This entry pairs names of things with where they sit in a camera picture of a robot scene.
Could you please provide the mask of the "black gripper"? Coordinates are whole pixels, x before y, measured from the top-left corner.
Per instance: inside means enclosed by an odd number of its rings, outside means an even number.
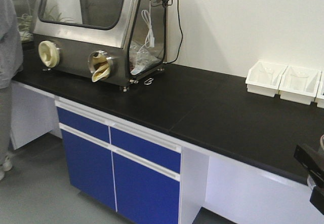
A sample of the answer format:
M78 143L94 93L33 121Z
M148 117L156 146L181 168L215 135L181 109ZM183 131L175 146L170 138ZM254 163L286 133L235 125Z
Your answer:
M323 214L323 155L307 144L297 145L294 158L307 170L315 186L312 189L310 203Z

